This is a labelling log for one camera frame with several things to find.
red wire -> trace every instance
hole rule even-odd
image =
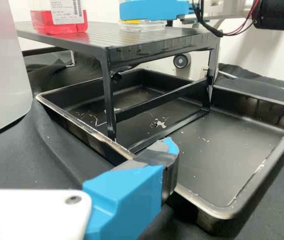
[[[249,18],[251,17],[251,15],[253,14],[255,8],[258,6],[258,2],[259,2],[259,0],[256,0],[256,1],[255,1],[253,7],[251,8],[250,12],[248,13],[248,16],[247,16],[245,22],[243,22],[242,25],[240,25],[236,30],[234,30],[234,31],[232,31],[232,32],[225,33],[225,34],[226,34],[226,35],[235,34],[235,33],[237,33],[238,31],[240,31],[241,29],[243,29],[243,27],[246,25],[248,19],[249,19]]]

round knob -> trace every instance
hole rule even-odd
[[[173,63],[178,69],[186,68],[191,63],[191,55],[189,53],[178,54],[174,57]]]

blue plastic part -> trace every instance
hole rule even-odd
[[[121,20],[174,20],[194,13],[188,0],[126,0],[120,4]]]
[[[85,240],[137,239],[161,211],[163,166],[108,171],[85,181],[92,213]]]
[[[161,140],[163,143],[168,145],[168,152],[169,154],[178,155],[180,150],[178,146],[173,142],[171,137],[164,138]]]

flask label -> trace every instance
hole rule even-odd
[[[84,23],[81,0],[50,0],[50,4],[55,25]]]

dirty tray bottom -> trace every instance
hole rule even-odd
[[[115,110],[161,95],[137,86],[114,96]],[[70,106],[75,117],[107,133],[104,101]],[[168,128],[194,113],[199,106],[177,99],[117,124],[117,141],[134,143]],[[272,126],[247,121],[223,112],[211,112],[170,135],[181,150],[178,182],[208,202],[227,206],[284,136]]]

